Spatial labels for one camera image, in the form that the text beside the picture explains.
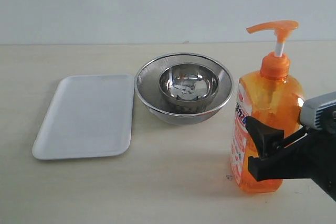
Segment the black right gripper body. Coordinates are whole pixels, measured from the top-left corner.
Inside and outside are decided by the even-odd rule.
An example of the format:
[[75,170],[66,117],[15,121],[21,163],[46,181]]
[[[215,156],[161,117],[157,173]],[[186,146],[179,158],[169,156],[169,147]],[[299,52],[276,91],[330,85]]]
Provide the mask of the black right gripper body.
[[309,178],[335,200],[335,134],[302,128],[274,147],[273,178]]

